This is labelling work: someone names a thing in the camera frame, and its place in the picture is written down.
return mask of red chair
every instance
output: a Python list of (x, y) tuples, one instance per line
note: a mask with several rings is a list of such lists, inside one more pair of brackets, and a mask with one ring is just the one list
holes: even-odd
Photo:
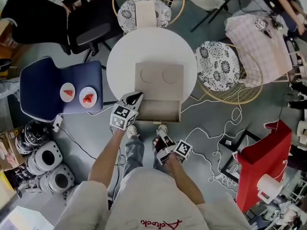
[(242, 168), (236, 203), (242, 212), (260, 201), (257, 183), (264, 174), (273, 178), (278, 176), (276, 180), (279, 182), (283, 178), (283, 161), (288, 158), (292, 131), (282, 120), (266, 124), (265, 128), (272, 129), (267, 137), (237, 155)]

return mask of cardboard box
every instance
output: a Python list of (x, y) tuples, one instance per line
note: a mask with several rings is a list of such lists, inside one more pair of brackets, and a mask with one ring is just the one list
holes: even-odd
[(154, 1), (139, 1), (135, 3), (135, 17), (137, 29), (144, 27), (157, 27), (154, 10)]
[(144, 93), (138, 120), (180, 122), (183, 65), (136, 63), (135, 91)]
[[(10, 130), (0, 135), (0, 140), (2, 141), (2, 144), (3, 144), (3, 146), (1, 145), (0, 146), (2, 149), (5, 148), (6, 150), (5, 159), (3, 160), (0, 158), (0, 167), (2, 171), (15, 169), (16, 167), (18, 167), (19, 165), (25, 162), (25, 157), (23, 157), (22, 154), (18, 152), (15, 146), (15, 138), (21, 129), (22, 127), (16, 128), (14, 130)], [(7, 156), (9, 154), (13, 156), (15, 163), (10, 164), (8, 162)]]

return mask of black and white floral cushion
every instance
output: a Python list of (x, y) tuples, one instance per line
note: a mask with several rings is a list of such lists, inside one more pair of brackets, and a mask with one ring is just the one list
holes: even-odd
[[(135, 2), (150, 0), (129, 0), (126, 1), (117, 13), (118, 23), (125, 33), (136, 30), (135, 21)], [(171, 20), (171, 9), (160, 0), (154, 1), (155, 16), (157, 18), (157, 27), (166, 28)]]
[(207, 41), (195, 52), (201, 82), (212, 91), (231, 89), (239, 80), (239, 61), (228, 45)]

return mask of white round table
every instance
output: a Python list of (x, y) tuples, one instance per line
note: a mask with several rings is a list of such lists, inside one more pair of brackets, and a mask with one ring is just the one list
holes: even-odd
[(141, 62), (183, 65), (182, 102), (192, 93), (197, 80), (197, 62), (191, 47), (174, 32), (146, 27), (122, 37), (107, 60), (107, 81), (118, 100), (124, 94), (134, 91), (135, 63)]

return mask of pink checkered cloth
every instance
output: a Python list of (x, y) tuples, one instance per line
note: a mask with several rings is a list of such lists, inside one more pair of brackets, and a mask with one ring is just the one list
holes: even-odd
[[(253, 14), (228, 18), (225, 30), (235, 46), (255, 58), (262, 71), (263, 84), (266, 84), (290, 71), (292, 63), (282, 33), (269, 24), (272, 39), (269, 38), (255, 27), (256, 19), (257, 16)], [(238, 53), (247, 75), (253, 70), (259, 72), (257, 64), (248, 54), (242, 50), (238, 50)]]

